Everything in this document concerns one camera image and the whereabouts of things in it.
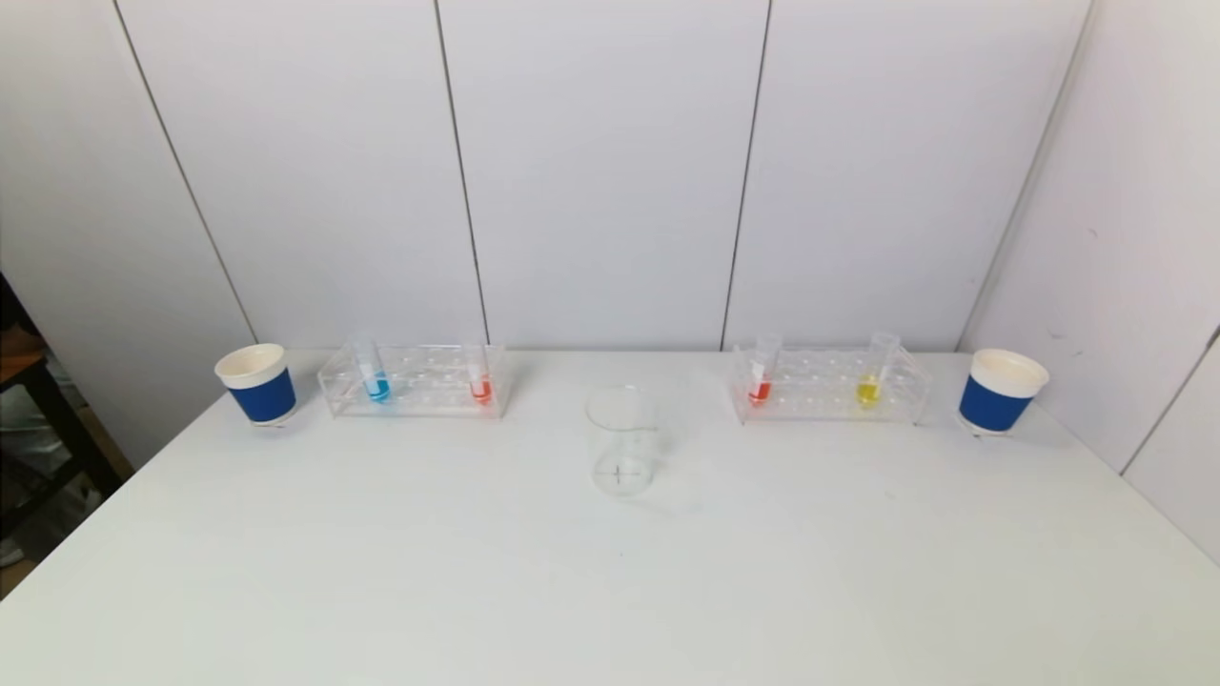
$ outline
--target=test tube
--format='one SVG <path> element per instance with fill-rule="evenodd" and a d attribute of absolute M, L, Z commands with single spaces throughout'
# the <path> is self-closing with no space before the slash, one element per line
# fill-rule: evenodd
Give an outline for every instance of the test tube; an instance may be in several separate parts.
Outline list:
<path fill-rule="evenodd" d="M 492 402 L 492 375 L 487 369 L 487 348 L 482 343 L 462 345 L 466 353 L 466 374 L 470 376 L 470 394 L 481 405 Z"/>
<path fill-rule="evenodd" d="M 381 355 L 377 354 L 377 343 L 372 336 L 357 333 L 351 337 L 351 353 L 356 359 L 356 370 L 365 385 L 368 399 L 375 403 L 384 403 L 389 399 L 389 378 L 386 376 L 386 367 L 381 364 Z"/>
<path fill-rule="evenodd" d="M 889 376 L 889 365 L 893 363 L 894 353 L 898 352 L 900 344 L 902 339 L 893 333 L 878 331 L 872 334 L 872 339 L 869 342 L 869 353 L 864 359 L 864 372 L 855 387 L 855 399 L 860 406 L 867 409 L 881 402 L 881 392 L 886 385 L 886 377 Z"/>
<path fill-rule="evenodd" d="M 778 333 L 764 333 L 754 341 L 754 350 L 750 353 L 749 398 L 755 408 L 766 403 L 771 395 L 771 375 L 775 372 L 782 347 L 783 337 Z"/>

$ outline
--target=test tube with red liquid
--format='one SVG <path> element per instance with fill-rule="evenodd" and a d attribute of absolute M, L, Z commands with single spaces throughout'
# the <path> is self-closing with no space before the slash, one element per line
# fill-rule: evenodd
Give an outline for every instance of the test tube with red liquid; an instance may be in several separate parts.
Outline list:
<path fill-rule="evenodd" d="M 755 408 L 766 403 L 771 395 L 771 375 L 775 374 L 782 347 L 783 337 L 777 333 L 764 333 L 754 341 L 754 350 L 750 352 L 749 398 Z"/>
<path fill-rule="evenodd" d="M 470 375 L 470 394 L 481 405 L 492 402 L 492 375 L 487 369 L 487 349 L 482 344 L 462 345 L 466 352 L 466 374 Z"/>

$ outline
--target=paper cup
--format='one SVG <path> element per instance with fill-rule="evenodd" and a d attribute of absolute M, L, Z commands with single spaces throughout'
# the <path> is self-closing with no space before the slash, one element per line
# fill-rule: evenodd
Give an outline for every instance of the paper cup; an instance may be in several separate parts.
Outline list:
<path fill-rule="evenodd" d="M 279 424 L 296 409 L 282 345 L 260 343 L 233 350 L 216 363 L 216 376 L 255 426 Z"/>
<path fill-rule="evenodd" d="M 1050 372 L 1025 355 L 978 350 L 961 394 L 961 419 L 975 433 L 1004 435 L 1048 381 Z"/>

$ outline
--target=test tube rack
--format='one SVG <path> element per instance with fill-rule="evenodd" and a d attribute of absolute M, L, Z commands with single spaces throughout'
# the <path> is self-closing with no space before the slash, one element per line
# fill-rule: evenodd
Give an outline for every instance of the test tube rack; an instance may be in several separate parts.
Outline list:
<path fill-rule="evenodd" d="M 431 416 L 499 419 L 509 398 L 511 374 L 505 350 L 484 345 L 490 398 L 476 398 L 471 388 L 466 348 L 462 345 L 378 345 L 377 353 L 389 381 L 389 398 L 375 402 L 356 365 L 350 344 L 344 345 L 317 372 L 331 415 Z"/>
<path fill-rule="evenodd" d="M 864 406 L 856 391 L 867 366 L 867 348 L 784 348 L 778 353 L 765 402 L 750 400 L 756 381 L 750 350 L 733 347 L 730 382 L 733 406 L 747 421 L 900 421 L 919 424 L 932 389 L 932 375 L 905 348 L 891 358 L 881 398 Z"/>

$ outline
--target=yellow liquid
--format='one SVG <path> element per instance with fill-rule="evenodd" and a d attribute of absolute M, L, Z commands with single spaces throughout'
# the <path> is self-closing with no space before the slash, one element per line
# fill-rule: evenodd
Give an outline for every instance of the yellow liquid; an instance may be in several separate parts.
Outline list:
<path fill-rule="evenodd" d="M 866 374 L 860 377 L 860 383 L 855 387 L 855 399 L 861 408 L 871 408 L 881 400 L 881 386 L 875 375 Z"/>

